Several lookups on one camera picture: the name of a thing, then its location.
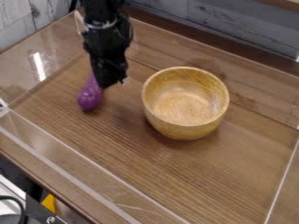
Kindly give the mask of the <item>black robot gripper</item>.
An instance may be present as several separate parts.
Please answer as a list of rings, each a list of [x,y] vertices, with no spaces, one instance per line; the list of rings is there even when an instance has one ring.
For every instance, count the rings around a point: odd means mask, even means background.
[[[102,25],[86,24],[81,36],[98,86],[108,88],[124,83],[128,69],[125,51],[133,39],[128,17],[117,17]]]

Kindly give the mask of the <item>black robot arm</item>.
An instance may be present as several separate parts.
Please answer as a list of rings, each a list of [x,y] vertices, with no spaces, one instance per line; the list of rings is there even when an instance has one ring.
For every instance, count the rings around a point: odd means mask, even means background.
[[[129,17],[122,13],[125,0],[81,0],[84,25],[82,47],[97,84],[108,88],[126,80],[125,52],[133,40]]]

